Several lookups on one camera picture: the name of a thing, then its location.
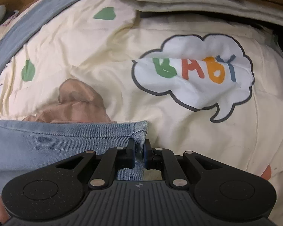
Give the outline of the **light blue denim pants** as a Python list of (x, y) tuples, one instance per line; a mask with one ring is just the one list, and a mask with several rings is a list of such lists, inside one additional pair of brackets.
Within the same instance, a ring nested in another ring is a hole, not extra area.
[[(79, 0), (42, 0), (0, 40), (0, 74), (10, 59), (43, 25)], [(99, 154), (144, 143), (147, 122), (120, 124), (42, 124), (0, 120), (0, 193), (13, 178), (85, 150)]]

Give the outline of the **cream bear print bedsheet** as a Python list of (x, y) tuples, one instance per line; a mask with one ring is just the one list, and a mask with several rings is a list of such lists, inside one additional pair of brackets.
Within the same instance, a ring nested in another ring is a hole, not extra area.
[(270, 181), (283, 225), (283, 48), (262, 25), (195, 14), (143, 18), (120, 0), (79, 0), (0, 74), (0, 120), (147, 122), (145, 139)]

